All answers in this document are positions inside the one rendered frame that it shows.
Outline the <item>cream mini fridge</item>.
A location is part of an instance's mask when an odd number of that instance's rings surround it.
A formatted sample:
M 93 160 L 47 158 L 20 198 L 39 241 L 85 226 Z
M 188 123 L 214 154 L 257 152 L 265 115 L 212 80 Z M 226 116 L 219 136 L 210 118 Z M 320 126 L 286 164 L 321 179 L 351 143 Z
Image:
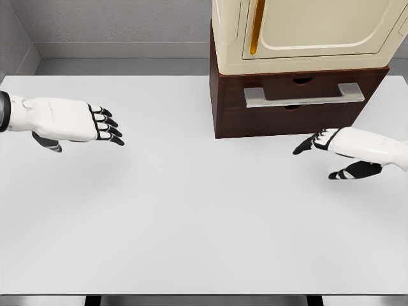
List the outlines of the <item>cream mini fridge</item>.
M 212 25 L 228 73 L 273 67 L 375 68 L 408 35 L 408 0 L 266 0 L 256 54 L 249 54 L 256 0 L 213 0 Z

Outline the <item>plain brown drawer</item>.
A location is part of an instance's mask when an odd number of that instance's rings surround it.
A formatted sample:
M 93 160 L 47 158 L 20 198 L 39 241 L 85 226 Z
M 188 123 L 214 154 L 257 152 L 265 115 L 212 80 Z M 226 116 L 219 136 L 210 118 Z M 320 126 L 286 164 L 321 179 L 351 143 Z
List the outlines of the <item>plain brown drawer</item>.
M 222 131 L 232 133 L 310 133 L 320 128 L 345 126 L 354 122 L 364 106 L 359 103 L 303 105 L 288 110 L 283 106 L 226 108 Z

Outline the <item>dark brown wooden drawer cabinet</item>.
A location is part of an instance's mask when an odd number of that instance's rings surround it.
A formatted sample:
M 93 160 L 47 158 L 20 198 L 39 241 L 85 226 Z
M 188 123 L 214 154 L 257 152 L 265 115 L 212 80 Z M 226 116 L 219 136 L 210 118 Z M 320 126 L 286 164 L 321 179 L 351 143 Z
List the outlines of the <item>dark brown wooden drawer cabinet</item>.
M 378 89 L 384 77 L 388 74 L 390 68 L 388 65 L 375 68 L 323 68 L 312 69 L 310 67 L 297 68 L 295 64 L 285 64 L 277 67 L 273 67 L 269 62 L 264 60 L 256 60 L 254 62 L 254 71 L 233 71 L 228 73 L 226 68 L 221 64 L 221 57 L 219 56 L 220 45 L 215 35 L 216 27 L 210 26 L 210 70 L 209 70 L 209 87 L 210 87 L 210 99 L 212 104 L 212 116 L 214 122 L 214 133 L 216 138 L 240 138 L 240 137 L 253 137 L 253 136 L 271 136 L 271 135 L 294 135 L 304 133 L 291 133 L 291 134 L 275 134 L 275 133 L 232 133 L 225 134 L 222 131 L 222 118 L 226 107 L 224 106 L 225 89 L 226 84 L 229 82 L 257 82 L 262 80 L 281 80 L 281 79 L 293 79 L 298 85 L 303 85 L 311 81 L 314 77 L 375 77 L 374 82 L 368 93 L 364 94 L 365 100 L 363 102 L 355 102 L 366 107 L 370 101 L 374 92 Z M 284 106 L 288 110 L 294 110 L 298 106 Z M 352 125 L 354 122 L 350 122 L 345 126 L 331 127 L 342 128 Z

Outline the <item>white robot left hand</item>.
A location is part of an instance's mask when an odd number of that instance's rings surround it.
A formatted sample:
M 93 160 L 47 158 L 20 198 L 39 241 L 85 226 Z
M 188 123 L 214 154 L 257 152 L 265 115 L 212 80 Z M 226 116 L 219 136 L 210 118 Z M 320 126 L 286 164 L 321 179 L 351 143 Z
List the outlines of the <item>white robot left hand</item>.
M 42 147 L 54 152 L 62 151 L 61 140 L 80 143 L 98 140 L 124 145 L 118 124 L 106 108 L 60 98 L 36 98 L 32 107 L 32 136 Z

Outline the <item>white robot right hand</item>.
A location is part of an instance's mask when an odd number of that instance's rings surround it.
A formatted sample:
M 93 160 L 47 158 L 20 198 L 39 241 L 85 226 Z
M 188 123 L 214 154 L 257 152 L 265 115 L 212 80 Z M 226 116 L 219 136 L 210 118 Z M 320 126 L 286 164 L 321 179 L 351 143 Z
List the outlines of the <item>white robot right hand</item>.
M 392 162 L 394 144 L 395 140 L 389 137 L 353 127 L 324 128 L 299 144 L 293 154 L 320 149 L 357 159 L 357 162 L 328 176 L 330 180 L 354 180 L 382 172 L 383 166 Z

